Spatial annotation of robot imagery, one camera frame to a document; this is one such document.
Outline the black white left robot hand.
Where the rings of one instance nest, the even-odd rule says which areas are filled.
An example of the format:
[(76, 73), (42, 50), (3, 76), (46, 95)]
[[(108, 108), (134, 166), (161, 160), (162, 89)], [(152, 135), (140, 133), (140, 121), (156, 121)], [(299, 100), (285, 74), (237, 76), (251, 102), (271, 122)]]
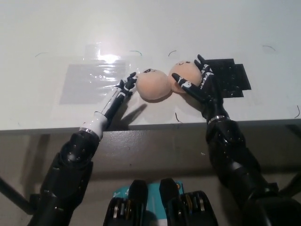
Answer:
[(137, 80), (136, 72), (121, 79), (120, 82), (111, 88), (105, 98), (97, 106), (91, 121), (83, 123), (80, 131), (87, 132), (99, 139), (102, 139), (103, 132), (110, 126), (115, 114), (122, 106), (124, 100), (133, 94)]

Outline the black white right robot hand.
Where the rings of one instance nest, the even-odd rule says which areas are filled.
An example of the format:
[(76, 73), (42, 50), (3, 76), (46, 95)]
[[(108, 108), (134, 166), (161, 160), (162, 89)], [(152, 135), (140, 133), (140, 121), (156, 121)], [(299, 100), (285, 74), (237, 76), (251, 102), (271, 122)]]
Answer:
[(180, 75), (173, 73), (176, 83), (191, 97), (200, 103), (200, 111), (207, 124), (213, 121), (230, 120), (227, 111), (223, 107), (222, 93), (211, 66), (200, 54), (194, 60), (194, 64), (202, 75), (201, 84), (196, 86)]

